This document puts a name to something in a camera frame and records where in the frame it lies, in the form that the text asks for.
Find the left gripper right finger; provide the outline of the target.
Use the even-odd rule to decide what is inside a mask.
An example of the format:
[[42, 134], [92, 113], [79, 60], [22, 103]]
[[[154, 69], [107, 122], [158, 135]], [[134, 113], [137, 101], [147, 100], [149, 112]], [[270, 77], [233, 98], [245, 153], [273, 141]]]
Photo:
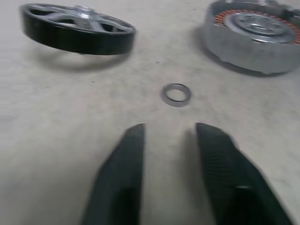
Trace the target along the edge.
[[291, 225], [254, 164], [223, 130], [196, 123], [202, 177], [218, 225]]

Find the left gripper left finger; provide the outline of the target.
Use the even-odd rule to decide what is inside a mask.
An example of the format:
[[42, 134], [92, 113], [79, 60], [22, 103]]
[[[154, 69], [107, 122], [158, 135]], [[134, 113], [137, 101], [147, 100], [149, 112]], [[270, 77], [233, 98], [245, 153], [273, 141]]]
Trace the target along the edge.
[[143, 189], [145, 124], [128, 128], [95, 178], [82, 225], [138, 225]]

